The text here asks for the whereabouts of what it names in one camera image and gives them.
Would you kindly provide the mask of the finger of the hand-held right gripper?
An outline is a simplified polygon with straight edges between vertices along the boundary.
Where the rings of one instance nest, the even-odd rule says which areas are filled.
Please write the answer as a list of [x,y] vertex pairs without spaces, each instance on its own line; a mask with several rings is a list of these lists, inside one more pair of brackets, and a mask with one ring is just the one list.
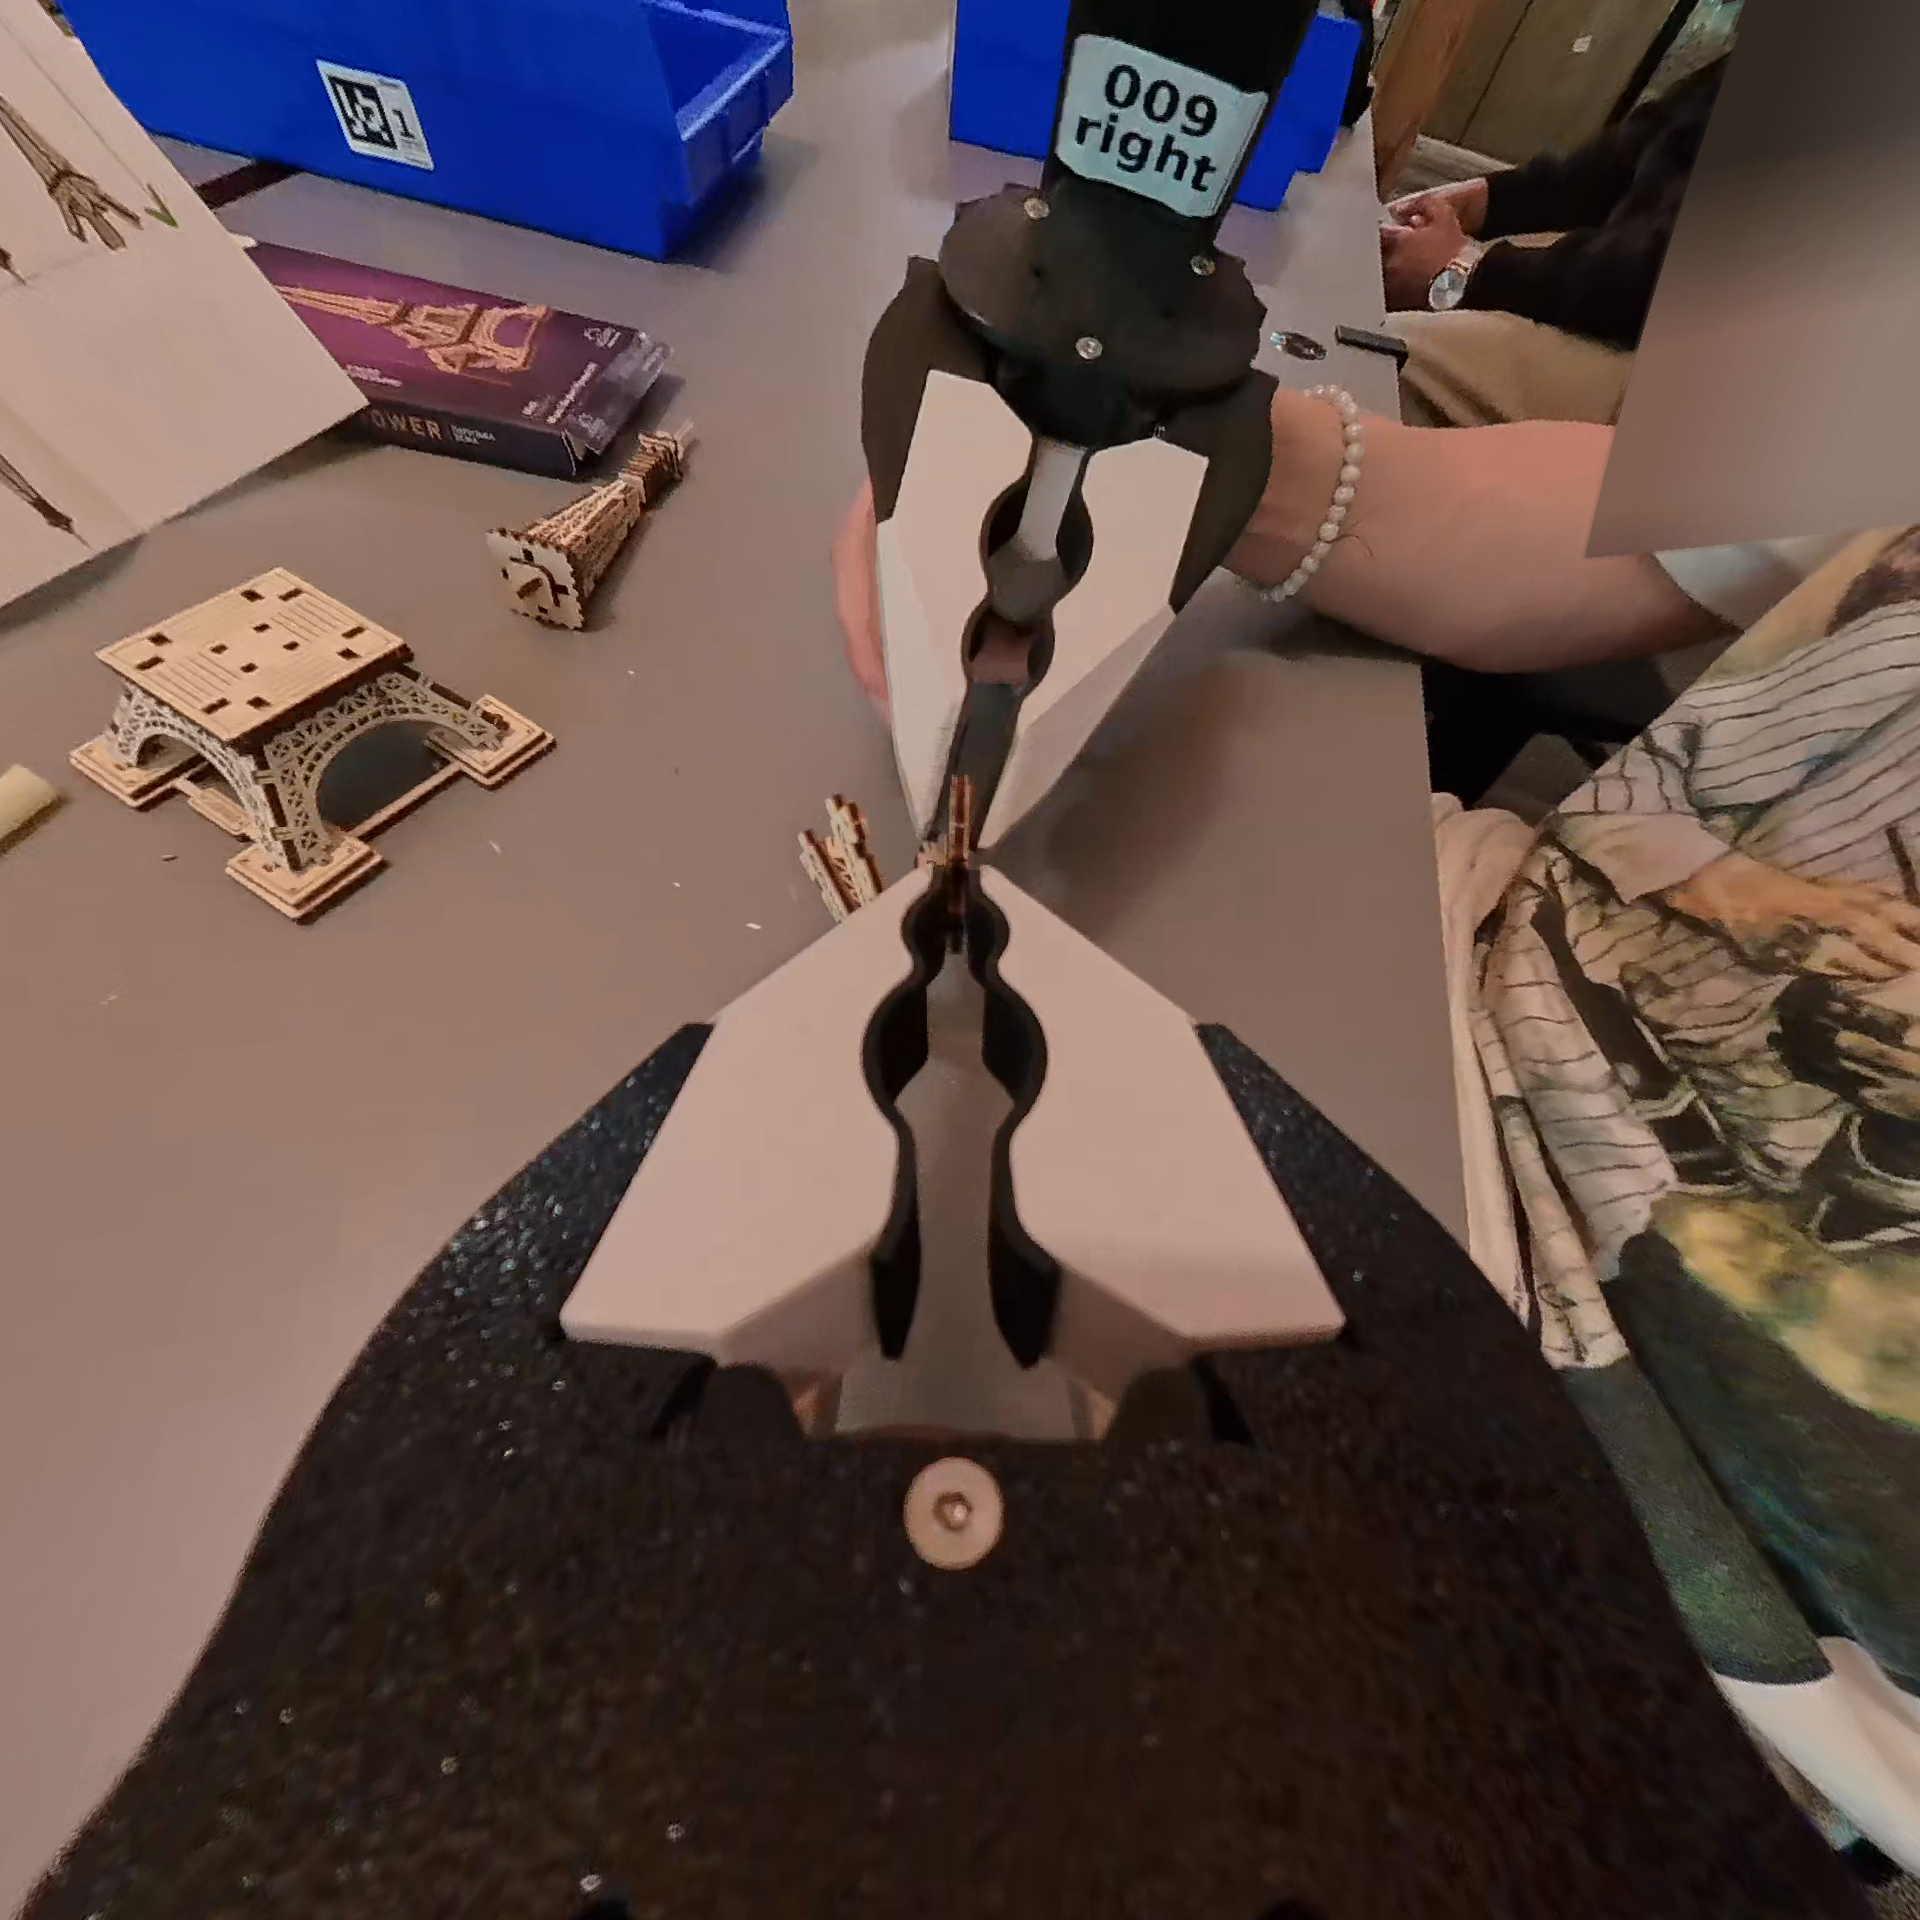
[[1031,432],[979,380],[930,371],[896,505],[879,518],[881,649],[896,768],[932,836],[970,702],[970,632],[991,601],[981,537],[1024,481]]
[[[970,677],[970,644],[997,618],[988,537],[1021,522],[1031,465],[1043,500],[1064,509],[1043,565],[1064,590],[1031,620],[1037,682],[994,717]],[[960,438],[960,772],[977,790],[977,848],[994,848],[1064,779],[1194,581],[1211,574],[1211,561],[1185,562],[1208,481],[1208,456],[1173,438],[1095,453],[1035,453],[1031,437]]]

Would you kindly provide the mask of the blue plastic bin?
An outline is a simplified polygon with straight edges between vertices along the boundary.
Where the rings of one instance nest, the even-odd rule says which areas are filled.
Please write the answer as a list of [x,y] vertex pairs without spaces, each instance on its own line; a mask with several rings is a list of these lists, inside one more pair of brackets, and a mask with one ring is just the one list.
[[[1068,3],[960,3],[951,29],[949,132],[1040,161],[1066,68]],[[1324,3],[1249,161],[1239,204],[1273,211],[1314,177],[1371,104],[1376,18],[1365,3]]]

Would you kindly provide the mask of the paper instruction sheet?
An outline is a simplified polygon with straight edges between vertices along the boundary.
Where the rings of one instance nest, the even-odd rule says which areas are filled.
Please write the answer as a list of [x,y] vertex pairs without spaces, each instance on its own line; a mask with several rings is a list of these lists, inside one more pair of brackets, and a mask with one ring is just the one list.
[[3,5],[3,601],[361,394],[41,5]]

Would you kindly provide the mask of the purple product box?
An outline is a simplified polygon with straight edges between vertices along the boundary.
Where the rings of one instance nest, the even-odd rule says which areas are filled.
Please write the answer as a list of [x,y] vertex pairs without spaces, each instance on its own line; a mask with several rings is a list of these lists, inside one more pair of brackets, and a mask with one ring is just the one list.
[[370,441],[571,481],[668,366],[640,328],[255,238],[245,252],[363,396],[352,426]]

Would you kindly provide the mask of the small wooden arch assembly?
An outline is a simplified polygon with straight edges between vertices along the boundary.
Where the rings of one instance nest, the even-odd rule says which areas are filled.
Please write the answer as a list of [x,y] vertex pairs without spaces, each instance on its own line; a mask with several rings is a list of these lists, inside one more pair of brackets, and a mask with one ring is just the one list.
[[[885,891],[872,848],[866,813],[847,795],[825,800],[825,830],[800,833],[800,864],[824,897],[835,922],[849,922]],[[928,876],[925,901],[938,904],[936,918],[949,953],[970,939],[972,866],[977,850],[977,785],[953,776],[928,841],[919,845],[919,870]]]

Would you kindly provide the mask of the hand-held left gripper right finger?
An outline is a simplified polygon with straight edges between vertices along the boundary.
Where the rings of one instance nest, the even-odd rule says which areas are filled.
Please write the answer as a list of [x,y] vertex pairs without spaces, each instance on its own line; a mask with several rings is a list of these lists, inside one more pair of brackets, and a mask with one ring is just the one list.
[[1119,1403],[1191,1360],[1333,1340],[1345,1312],[1186,1010],[997,870],[967,962],[1013,1105],[991,1194],[1008,1354]]

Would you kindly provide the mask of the wooden tower spire model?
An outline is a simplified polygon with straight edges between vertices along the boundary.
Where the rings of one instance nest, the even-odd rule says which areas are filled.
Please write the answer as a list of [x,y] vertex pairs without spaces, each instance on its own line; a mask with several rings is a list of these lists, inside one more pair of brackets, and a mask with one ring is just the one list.
[[552,628],[581,632],[608,570],[681,483],[696,444],[691,424],[642,434],[611,481],[524,526],[488,531],[488,554],[512,611]]

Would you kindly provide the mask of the person's right hand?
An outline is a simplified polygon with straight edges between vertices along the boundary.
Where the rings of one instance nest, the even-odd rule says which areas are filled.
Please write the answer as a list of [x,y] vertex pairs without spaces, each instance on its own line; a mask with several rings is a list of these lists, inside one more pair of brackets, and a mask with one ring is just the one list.
[[879,515],[874,481],[861,481],[833,547],[833,606],[849,669],[881,720],[892,717],[881,633]]

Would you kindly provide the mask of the blue bin with square tag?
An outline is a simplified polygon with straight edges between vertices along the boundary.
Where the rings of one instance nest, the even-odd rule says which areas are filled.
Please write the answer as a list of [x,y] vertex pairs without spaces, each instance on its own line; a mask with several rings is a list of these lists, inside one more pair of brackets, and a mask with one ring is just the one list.
[[72,3],[149,130],[668,259],[794,89],[783,3]]

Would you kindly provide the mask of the person's printed white shirt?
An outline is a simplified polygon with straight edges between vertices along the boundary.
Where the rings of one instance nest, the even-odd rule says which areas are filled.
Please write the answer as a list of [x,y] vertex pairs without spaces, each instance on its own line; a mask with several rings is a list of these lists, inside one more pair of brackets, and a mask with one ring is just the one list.
[[1433,803],[1469,1249],[1762,1755],[1919,1865],[1919,532],[1740,638],[1541,822]]

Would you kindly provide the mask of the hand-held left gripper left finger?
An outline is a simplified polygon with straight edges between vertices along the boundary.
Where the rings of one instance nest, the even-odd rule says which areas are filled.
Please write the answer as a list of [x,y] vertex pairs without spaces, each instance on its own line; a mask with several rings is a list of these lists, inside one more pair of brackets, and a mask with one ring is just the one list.
[[570,1341],[779,1380],[844,1434],[849,1377],[896,1358],[921,1285],[900,1090],[928,1059],[943,874],[912,870],[731,998],[560,1309]]

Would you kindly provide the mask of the wooden tower base model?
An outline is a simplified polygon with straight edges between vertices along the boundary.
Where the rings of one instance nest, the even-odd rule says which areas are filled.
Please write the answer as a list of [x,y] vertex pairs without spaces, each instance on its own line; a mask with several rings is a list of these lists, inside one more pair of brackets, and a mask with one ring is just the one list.
[[[383,868],[370,833],[455,777],[498,788],[556,748],[516,709],[435,682],[407,640],[283,568],[104,648],[99,660],[117,702],[72,768],[130,809],[184,798],[236,841],[227,876],[295,923]],[[330,822],[327,772],[394,728],[421,729],[435,770],[361,825]]]

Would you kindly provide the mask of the grey desk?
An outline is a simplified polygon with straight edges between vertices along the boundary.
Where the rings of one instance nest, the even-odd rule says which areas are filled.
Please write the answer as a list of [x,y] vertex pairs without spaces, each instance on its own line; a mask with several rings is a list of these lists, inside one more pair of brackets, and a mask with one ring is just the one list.
[[[5,613],[5,766],[68,795],[5,852],[5,1916],[130,1765],[281,1477],[417,1274],[683,1021],[825,929],[799,828],[912,852],[833,621],[858,374],[905,259],[1021,162],[949,142],[953,5],[792,5],[795,91],[725,221],[653,262],[316,177],[219,220],[666,337],[689,481],[594,627],[506,611],[533,476],[324,438]],[[552,729],[379,836],[312,925],[231,841],[64,755],[99,648],[283,565]],[[1276,1066],[1456,1236],[1468,1197],[1421,669],[1215,581],[1017,882]]]

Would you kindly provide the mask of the person's right forearm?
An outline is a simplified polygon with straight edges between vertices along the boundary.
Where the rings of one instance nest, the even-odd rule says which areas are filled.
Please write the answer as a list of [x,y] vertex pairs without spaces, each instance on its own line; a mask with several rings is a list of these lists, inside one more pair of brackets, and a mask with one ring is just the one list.
[[1592,557],[1615,427],[1420,427],[1283,392],[1247,582],[1360,635],[1488,675],[1645,658],[1733,627],[1656,557]]

